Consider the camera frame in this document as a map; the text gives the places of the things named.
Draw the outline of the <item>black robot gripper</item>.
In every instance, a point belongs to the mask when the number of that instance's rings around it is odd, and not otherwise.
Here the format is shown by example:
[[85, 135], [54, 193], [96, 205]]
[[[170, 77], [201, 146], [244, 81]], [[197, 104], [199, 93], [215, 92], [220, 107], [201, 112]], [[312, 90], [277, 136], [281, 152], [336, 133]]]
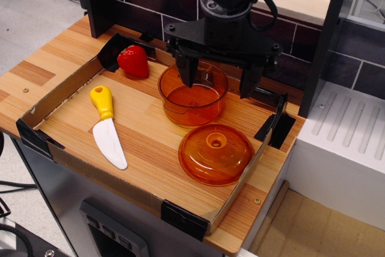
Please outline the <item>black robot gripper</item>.
[[199, 60], [214, 60], [242, 68], [240, 97], [251, 95], [264, 69], [274, 66], [283, 52], [279, 42], [264, 35], [278, 15], [274, 1], [264, 1], [273, 14], [264, 25], [252, 21], [251, 8], [257, 0], [200, 0], [203, 18], [165, 27], [167, 49], [176, 59], [184, 85], [193, 86]]

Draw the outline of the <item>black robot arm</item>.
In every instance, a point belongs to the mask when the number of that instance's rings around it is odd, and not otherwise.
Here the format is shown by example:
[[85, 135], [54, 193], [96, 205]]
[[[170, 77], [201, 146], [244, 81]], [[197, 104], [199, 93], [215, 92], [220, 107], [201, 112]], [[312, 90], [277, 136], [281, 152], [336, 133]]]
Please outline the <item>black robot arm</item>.
[[264, 0], [273, 20], [255, 25], [251, 8], [258, 0], [200, 0], [204, 18], [168, 24], [167, 49], [176, 60], [182, 82], [191, 87], [199, 61], [212, 60], [242, 69], [239, 91], [242, 98], [254, 92], [260, 79], [276, 68], [282, 46], [266, 37], [277, 18], [273, 0]]

